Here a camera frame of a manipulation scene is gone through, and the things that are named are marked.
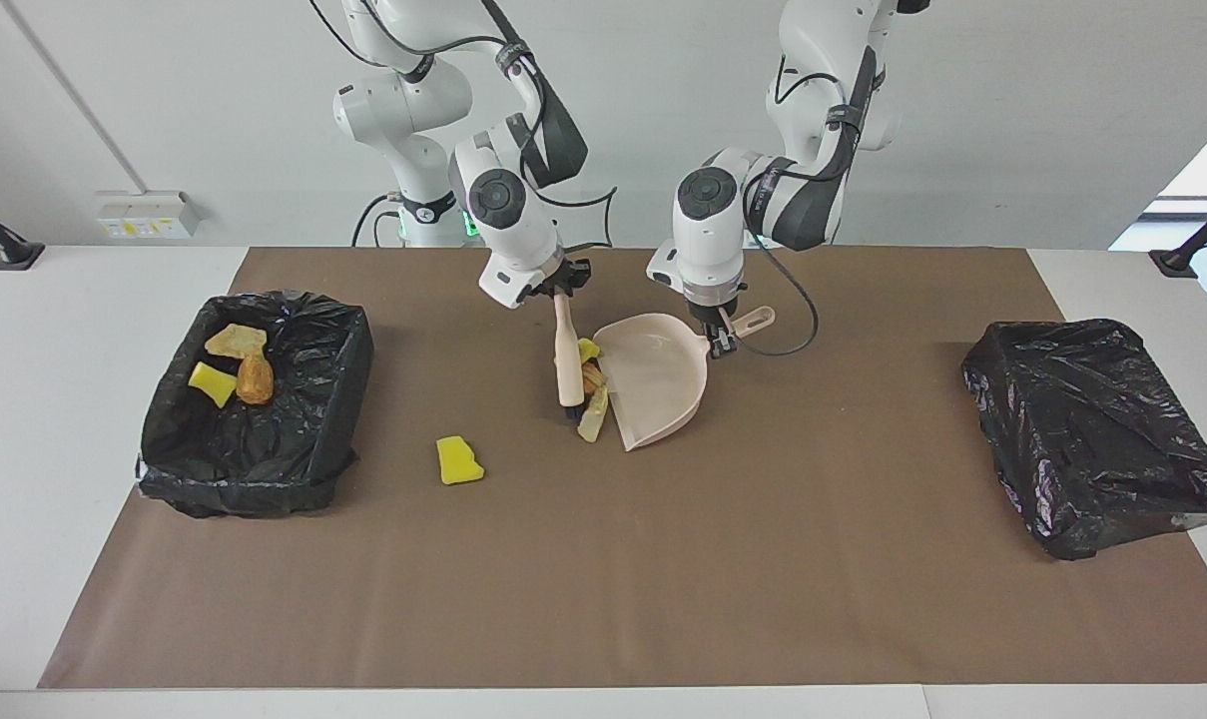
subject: white table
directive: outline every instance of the white table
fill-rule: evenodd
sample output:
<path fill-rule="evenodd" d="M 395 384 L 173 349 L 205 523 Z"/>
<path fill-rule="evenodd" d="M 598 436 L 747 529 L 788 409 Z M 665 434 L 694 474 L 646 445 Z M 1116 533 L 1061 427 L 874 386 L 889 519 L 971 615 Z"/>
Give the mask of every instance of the white table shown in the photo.
<path fill-rule="evenodd" d="M 244 249 L 51 246 L 0 274 L 0 717 L 1207 717 L 1207 688 L 34 692 L 129 487 L 177 338 Z M 1145 337 L 1207 440 L 1207 297 L 1137 253 L 1032 252 L 1069 320 Z M 128 346 L 104 343 L 129 337 Z M 25 444 L 24 438 L 39 438 Z M 1193 539 L 1207 563 L 1207 527 Z"/>

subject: black trash bag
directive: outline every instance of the black trash bag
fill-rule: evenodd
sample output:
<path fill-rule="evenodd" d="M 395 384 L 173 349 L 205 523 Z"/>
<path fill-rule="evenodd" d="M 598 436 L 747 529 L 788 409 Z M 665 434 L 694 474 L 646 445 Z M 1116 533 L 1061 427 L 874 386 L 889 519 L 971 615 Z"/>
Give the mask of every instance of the black trash bag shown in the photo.
<path fill-rule="evenodd" d="M 193 366 L 238 372 L 239 361 L 208 355 L 226 325 L 266 331 L 274 399 L 263 407 L 232 396 L 217 409 L 188 386 Z M 357 455 L 372 332 L 361 306 L 296 291 L 215 297 L 156 388 L 141 429 L 141 493 L 192 518 L 279 518 L 322 509 Z"/>
<path fill-rule="evenodd" d="M 1207 446 L 1114 320 L 991 325 L 962 364 L 998 478 L 1059 560 L 1207 525 Z"/>

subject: white wall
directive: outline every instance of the white wall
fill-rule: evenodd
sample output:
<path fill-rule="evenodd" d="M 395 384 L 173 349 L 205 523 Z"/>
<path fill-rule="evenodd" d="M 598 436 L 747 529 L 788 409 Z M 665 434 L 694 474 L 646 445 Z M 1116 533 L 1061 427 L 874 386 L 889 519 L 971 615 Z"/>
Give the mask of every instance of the white wall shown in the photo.
<path fill-rule="evenodd" d="M 92 193 L 130 181 L 6 4 L 142 182 L 193 197 L 199 242 L 343 242 L 390 182 L 328 117 L 367 69 L 304 0 L 0 0 L 0 218 L 29 236 L 104 241 Z M 782 0 L 503 5 L 591 145 L 558 192 L 619 183 L 618 240 L 667 236 L 672 188 L 713 150 L 780 148 L 762 99 Z M 841 241 L 1101 249 L 1207 140 L 1207 0 L 940 0 L 903 18 L 891 57 L 904 131 L 858 160 Z M 449 60 L 477 104 L 444 142 L 515 107 L 488 60 Z M 597 217 L 572 215 L 568 240 Z"/>

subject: yellow sponge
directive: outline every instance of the yellow sponge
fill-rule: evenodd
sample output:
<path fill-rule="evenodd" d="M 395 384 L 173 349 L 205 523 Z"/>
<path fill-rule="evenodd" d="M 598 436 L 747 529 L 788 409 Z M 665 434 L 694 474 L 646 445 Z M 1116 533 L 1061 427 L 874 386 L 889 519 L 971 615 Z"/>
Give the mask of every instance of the yellow sponge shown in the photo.
<path fill-rule="evenodd" d="M 217 409 L 225 409 L 229 396 L 234 394 L 234 375 L 220 373 L 204 363 L 196 364 L 187 384 L 211 397 Z"/>
<path fill-rule="evenodd" d="M 441 438 L 435 445 L 439 450 L 439 477 L 444 484 L 460 485 L 483 479 L 483 467 L 474 461 L 474 450 L 462 438 Z"/>

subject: power outlet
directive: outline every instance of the power outlet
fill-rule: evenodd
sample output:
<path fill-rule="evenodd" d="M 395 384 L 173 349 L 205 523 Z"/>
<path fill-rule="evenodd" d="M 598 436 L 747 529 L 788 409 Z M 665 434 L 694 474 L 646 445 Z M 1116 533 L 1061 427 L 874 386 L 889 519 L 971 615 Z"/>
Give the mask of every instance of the power outlet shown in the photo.
<path fill-rule="evenodd" d="M 159 228 L 156 227 L 154 210 L 157 205 L 132 205 L 124 212 L 124 232 L 138 240 L 159 240 Z"/>
<path fill-rule="evenodd" d="M 180 192 L 105 195 L 97 223 L 111 240 L 191 240 L 199 215 Z"/>

